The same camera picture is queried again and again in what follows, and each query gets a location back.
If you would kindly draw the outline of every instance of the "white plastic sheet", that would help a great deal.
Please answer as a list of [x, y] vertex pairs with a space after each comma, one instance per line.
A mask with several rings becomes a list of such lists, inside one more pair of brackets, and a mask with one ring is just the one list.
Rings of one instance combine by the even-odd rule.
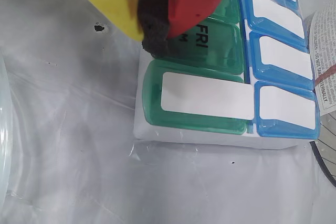
[[86, 0], [0, 0], [0, 24], [14, 106], [1, 223], [335, 222], [309, 145], [135, 143], [140, 45]]

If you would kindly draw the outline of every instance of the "clear plastic container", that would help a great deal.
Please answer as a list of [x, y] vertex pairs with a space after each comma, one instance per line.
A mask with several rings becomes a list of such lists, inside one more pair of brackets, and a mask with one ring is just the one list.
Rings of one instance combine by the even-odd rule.
[[12, 98], [4, 59], [0, 53], [0, 210], [2, 209], [11, 170], [13, 148]]

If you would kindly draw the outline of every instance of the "black speck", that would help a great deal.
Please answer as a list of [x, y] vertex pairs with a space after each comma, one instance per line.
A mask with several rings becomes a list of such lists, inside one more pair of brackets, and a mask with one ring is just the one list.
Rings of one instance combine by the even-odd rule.
[[97, 31], [97, 32], [99, 32], [99, 31], [104, 31], [105, 30], [105, 27], [103, 27], [103, 26], [101, 26], [101, 25], [95, 25], [95, 27], [94, 27], [95, 29], [95, 31]]

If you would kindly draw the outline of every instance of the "pill organizer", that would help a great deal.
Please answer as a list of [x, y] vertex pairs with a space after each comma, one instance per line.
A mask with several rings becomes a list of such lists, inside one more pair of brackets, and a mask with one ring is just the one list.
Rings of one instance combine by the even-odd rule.
[[204, 21], [140, 53], [141, 140], [281, 149], [318, 138], [320, 115], [297, 0], [222, 0]]

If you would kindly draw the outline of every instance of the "plastic wrap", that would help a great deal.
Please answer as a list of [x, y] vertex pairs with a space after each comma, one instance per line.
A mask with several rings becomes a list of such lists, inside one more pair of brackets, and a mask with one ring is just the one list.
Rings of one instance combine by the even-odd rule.
[[309, 145], [137, 142], [140, 45], [86, 0], [0, 6], [14, 106], [1, 223], [334, 223], [336, 190]]

